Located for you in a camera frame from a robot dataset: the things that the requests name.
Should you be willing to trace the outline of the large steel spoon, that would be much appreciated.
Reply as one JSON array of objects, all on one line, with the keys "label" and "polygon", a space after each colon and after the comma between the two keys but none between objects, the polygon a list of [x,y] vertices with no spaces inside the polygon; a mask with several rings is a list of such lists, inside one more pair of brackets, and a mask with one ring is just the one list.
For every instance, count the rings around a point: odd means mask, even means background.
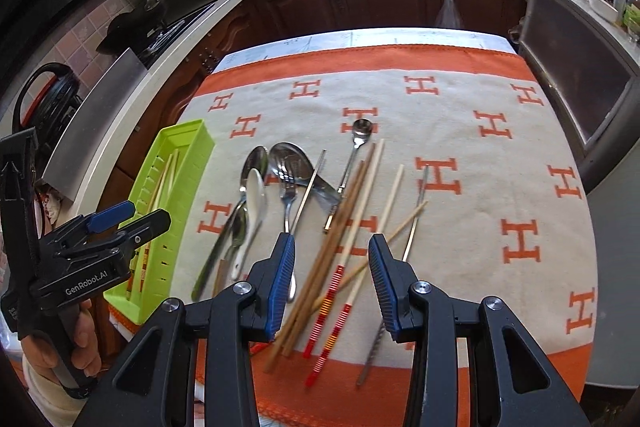
[{"label": "large steel spoon", "polygon": [[250,174],[250,170],[256,169],[262,178],[265,178],[266,172],[268,168],[268,152],[263,145],[257,145],[250,151],[250,153],[246,156],[240,176],[240,198],[238,202],[234,205],[231,215],[224,222],[224,226],[220,234],[218,235],[218,239],[216,239],[216,243],[212,247],[209,255],[206,258],[206,261],[201,269],[200,274],[198,274],[198,278],[195,281],[193,289],[191,291],[191,299],[193,301],[200,301],[202,298],[203,291],[205,289],[205,285],[210,277],[210,273],[212,273],[214,269],[215,262],[217,260],[218,255],[221,252],[222,247],[224,247],[224,243],[228,239],[228,235],[231,232],[232,223],[242,208],[242,206],[246,202],[246,188],[247,188],[247,180],[248,175]]}]

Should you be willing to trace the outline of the steel soup spoon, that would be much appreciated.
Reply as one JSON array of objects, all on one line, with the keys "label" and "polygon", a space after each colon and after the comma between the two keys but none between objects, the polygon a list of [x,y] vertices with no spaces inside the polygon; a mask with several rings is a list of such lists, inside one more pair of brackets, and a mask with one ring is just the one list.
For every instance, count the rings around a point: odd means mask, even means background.
[{"label": "steel soup spoon", "polygon": [[[269,150],[269,166],[271,172],[279,179],[284,177],[284,165],[291,165],[292,176],[298,186],[306,187],[310,181],[311,175],[314,173],[314,165],[306,153],[296,144],[291,142],[278,142]],[[325,179],[318,174],[314,179],[311,193],[316,196],[321,208],[325,212],[329,212],[331,208],[340,201],[341,195],[335,188],[326,182]]]}]

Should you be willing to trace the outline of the lime green plastic tray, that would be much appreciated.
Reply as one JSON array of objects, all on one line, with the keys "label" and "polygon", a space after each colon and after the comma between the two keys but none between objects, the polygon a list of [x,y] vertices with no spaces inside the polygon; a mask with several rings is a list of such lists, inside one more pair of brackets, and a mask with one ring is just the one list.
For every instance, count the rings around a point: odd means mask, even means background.
[{"label": "lime green plastic tray", "polygon": [[214,145],[201,119],[164,128],[158,132],[134,180],[129,199],[136,207],[134,217],[140,218],[148,214],[146,208],[165,162],[175,153],[157,208],[169,213],[169,230],[137,250],[127,282],[104,293],[105,300],[136,325],[144,323],[169,296],[186,220]]}]

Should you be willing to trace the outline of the dark wooden chopstick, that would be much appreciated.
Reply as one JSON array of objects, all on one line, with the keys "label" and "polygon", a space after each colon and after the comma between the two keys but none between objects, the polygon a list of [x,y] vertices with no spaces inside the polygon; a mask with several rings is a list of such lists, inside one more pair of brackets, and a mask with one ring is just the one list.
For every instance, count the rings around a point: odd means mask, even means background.
[{"label": "dark wooden chopstick", "polygon": [[299,298],[296,300],[293,311],[277,339],[273,341],[272,347],[269,349],[268,357],[262,368],[264,373],[271,374],[274,372],[280,358],[286,357],[291,353],[295,347],[297,338],[306,327],[312,302],[320,293],[324,281],[328,276],[335,255],[335,249],[344,234],[346,222],[352,215],[352,210],[354,210],[356,205],[360,188],[362,187],[370,164],[371,159],[360,162],[356,179],[349,185],[346,200],[341,203],[340,208],[337,210],[334,223],[331,225],[330,231],[318,252],[316,261],[307,275],[305,285],[300,292]]},{"label": "dark wooden chopstick", "polygon": [[341,239],[346,229],[347,221],[352,217],[352,210],[356,205],[358,195],[360,193],[364,178],[371,165],[371,159],[375,151],[376,144],[373,144],[366,159],[361,163],[358,169],[356,180],[349,185],[347,190],[346,202],[343,202],[337,211],[334,225],[331,225],[328,237],[324,241],[319,259],[314,262],[314,266],[310,270],[305,286],[302,292],[302,302],[294,307],[292,317],[288,320],[288,326],[282,333],[283,341],[278,353],[282,353],[288,357],[293,350],[300,332],[306,327],[308,314],[311,311],[314,299],[320,294],[320,291],[328,277],[329,269],[333,265],[335,251],[341,243]]}]

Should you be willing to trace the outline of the steel splash guard panel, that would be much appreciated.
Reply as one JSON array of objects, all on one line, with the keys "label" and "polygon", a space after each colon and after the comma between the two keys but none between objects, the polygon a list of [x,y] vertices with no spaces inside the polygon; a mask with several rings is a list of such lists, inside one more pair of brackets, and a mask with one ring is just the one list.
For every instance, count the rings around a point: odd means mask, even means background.
[{"label": "steel splash guard panel", "polygon": [[41,181],[73,202],[96,148],[148,70],[126,51],[107,69],[76,110],[41,175]]}]

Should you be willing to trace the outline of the white ceramic spoon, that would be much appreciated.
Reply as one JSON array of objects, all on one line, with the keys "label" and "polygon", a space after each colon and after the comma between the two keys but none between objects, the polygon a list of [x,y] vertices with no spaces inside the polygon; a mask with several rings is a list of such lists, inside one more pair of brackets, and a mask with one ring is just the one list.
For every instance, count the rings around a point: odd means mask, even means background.
[{"label": "white ceramic spoon", "polygon": [[262,220],[264,220],[266,209],[267,197],[262,174],[257,168],[252,168],[248,174],[246,186],[247,232],[232,265],[231,278],[234,281],[239,280],[242,274],[247,251],[250,249],[250,244],[262,224]]}]

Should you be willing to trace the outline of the cream chopstick red pattern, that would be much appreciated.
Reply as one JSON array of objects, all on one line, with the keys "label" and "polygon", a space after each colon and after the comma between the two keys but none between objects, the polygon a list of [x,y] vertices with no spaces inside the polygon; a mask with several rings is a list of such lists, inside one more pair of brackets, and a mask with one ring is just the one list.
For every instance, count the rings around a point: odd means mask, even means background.
[{"label": "cream chopstick red pattern", "polygon": [[[395,202],[395,198],[397,195],[397,192],[399,190],[400,184],[401,184],[401,180],[402,180],[402,176],[404,175],[404,171],[405,171],[405,165],[404,164],[400,164],[398,167],[398,170],[396,172],[396,176],[395,176],[395,180],[394,183],[392,185],[392,191],[390,191],[390,195],[388,195],[387,200],[386,200],[386,204],[382,213],[382,218],[380,221],[380,225],[378,226],[378,229],[376,230],[376,233],[378,234],[382,234],[385,230],[385,227],[387,225],[387,221],[388,218],[390,217],[390,212],[393,209],[393,205]],[[358,275],[356,276],[355,279],[355,283],[354,285],[352,285],[352,289],[349,291],[346,303],[344,303],[343,309],[340,313],[340,316],[338,317],[334,327],[333,327],[333,331],[331,333],[331,335],[329,335],[328,339],[326,340],[326,344],[323,347],[323,350],[321,352],[320,357],[317,359],[316,364],[314,365],[314,368],[311,369],[311,372],[309,373],[309,375],[307,376],[307,378],[305,379],[305,386],[307,388],[311,388],[317,381],[318,381],[318,377],[320,375],[320,373],[322,372],[323,367],[326,365],[326,361],[329,360],[331,351],[333,349],[333,347],[335,346],[335,343],[337,342],[337,338],[340,335],[340,332],[342,331],[350,311],[352,311],[352,306],[354,305],[354,302],[357,298],[357,295],[360,291],[360,287],[362,285],[362,282],[364,280],[364,268],[368,265],[368,258],[364,258],[364,262],[363,262],[363,268],[360,270],[360,272],[358,273]]]},{"label": "cream chopstick red pattern", "polygon": [[385,148],[385,140],[381,139],[380,142],[376,144],[375,151],[371,159],[371,165],[368,169],[366,177],[364,178],[360,193],[358,195],[355,211],[352,214],[352,225],[350,226],[347,232],[347,239],[343,247],[340,260],[338,260],[329,289],[322,300],[318,317],[316,318],[316,321],[314,322],[314,327],[311,329],[310,335],[308,337],[308,341],[307,341],[305,350],[303,352],[303,357],[305,359],[309,359],[311,357],[312,350],[314,350],[314,346],[316,345],[320,337],[324,323],[326,323],[326,319],[328,318],[331,312],[331,309],[337,294],[338,285],[340,285],[341,280],[343,278],[345,268],[348,263],[348,258],[352,253],[352,247],[354,247],[354,244],[356,241],[356,237],[359,231],[360,222],[361,222],[364,210],[366,210],[369,202],[373,182],[375,180],[376,174],[378,173],[378,166],[380,165],[384,148]]}]

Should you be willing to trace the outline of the steel fork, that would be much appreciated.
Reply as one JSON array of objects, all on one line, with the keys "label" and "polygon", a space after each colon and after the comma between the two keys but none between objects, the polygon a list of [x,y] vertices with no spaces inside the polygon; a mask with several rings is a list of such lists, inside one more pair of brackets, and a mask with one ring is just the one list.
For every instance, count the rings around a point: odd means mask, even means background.
[{"label": "steel fork", "polygon": [[291,209],[296,199],[296,183],[293,176],[292,164],[288,159],[279,161],[280,199],[284,207],[283,231],[291,232]]}]

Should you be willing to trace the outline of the black wok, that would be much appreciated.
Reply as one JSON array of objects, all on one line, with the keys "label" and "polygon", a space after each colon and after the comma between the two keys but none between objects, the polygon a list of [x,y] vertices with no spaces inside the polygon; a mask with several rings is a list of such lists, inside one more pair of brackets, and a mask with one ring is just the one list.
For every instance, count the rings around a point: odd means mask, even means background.
[{"label": "black wok", "polygon": [[183,22],[167,18],[169,0],[145,0],[130,12],[117,15],[108,24],[107,34],[96,47],[99,54],[119,56],[126,49],[140,53],[159,35],[181,28]]}]

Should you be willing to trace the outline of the grey dishwasher cabinet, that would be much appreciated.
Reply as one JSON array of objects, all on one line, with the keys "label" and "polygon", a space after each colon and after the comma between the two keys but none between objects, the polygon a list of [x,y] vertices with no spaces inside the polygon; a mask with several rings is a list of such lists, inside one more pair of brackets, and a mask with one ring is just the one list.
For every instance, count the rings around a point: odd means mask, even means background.
[{"label": "grey dishwasher cabinet", "polygon": [[639,140],[639,51],[582,0],[526,0],[509,40],[551,102],[590,192]]}]

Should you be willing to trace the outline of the white plastic bag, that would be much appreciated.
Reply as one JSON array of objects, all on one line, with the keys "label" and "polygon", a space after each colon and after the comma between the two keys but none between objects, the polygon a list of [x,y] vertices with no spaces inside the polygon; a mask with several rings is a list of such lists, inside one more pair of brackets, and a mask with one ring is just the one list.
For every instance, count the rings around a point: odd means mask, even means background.
[{"label": "white plastic bag", "polygon": [[454,0],[444,0],[442,7],[440,8],[436,20],[435,26],[437,28],[445,29],[462,29],[462,18],[457,10]]}]

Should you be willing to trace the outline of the white bowl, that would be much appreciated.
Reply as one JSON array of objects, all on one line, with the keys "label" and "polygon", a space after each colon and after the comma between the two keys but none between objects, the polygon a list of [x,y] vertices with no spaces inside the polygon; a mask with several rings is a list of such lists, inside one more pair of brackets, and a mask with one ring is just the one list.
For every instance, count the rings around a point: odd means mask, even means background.
[{"label": "white bowl", "polygon": [[588,0],[588,3],[597,16],[600,16],[610,24],[616,23],[618,11],[613,5],[610,5],[605,0]]}]

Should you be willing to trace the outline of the green label bottle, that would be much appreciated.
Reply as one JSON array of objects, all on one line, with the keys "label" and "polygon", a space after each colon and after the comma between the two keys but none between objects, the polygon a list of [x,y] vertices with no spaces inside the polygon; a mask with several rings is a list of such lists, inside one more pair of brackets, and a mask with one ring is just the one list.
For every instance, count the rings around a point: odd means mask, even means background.
[{"label": "green label bottle", "polygon": [[637,44],[640,35],[640,0],[627,0],[623,14],[623,26],[626,29],[628,39]]}]

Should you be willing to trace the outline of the wooden-handled steel spoon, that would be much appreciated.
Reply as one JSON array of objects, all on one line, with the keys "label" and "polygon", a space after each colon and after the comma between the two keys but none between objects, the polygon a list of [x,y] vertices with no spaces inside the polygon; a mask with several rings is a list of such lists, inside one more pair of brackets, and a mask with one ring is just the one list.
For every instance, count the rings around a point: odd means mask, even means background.
[{"label": "wooden-handled steel spoon", "polygon": [[230,271],[230,265],[232,258],[236,255],[240,247],[245,241],[247,230],[247,210],[246,204],[240,206],[238,212],[236,213],[231,230],[231,243],[227,248],[224,255],[221,257],[218,271],[216,274],[216,280],[214,283],[212,296],[216,297],[223,289],[224,283],[226,283],[228,273]]}]

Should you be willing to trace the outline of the long-handled small steel spoon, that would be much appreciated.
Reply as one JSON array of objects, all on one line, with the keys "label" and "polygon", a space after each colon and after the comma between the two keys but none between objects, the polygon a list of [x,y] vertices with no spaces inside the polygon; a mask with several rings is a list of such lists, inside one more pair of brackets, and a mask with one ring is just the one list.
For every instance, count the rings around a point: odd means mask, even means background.
[{"label": "long-handled small steel spoon", "polygon": [[360,147],[366,144],[372,134],[373,124],[367,118],[359,118],[352,124],[352,151],[350,152],[347,164],[343,171],[340,184],[336,189],[338,193],[338,202],[332,206],[328,217],[326,217],[326,223],[323,225],[323,232],[328,233],[333,223],[334,217],[337,213],[338,207],[343,199],[343,193],[345,191],[350,174],[352,173],[352,166],[355,164],[355,160]]}]

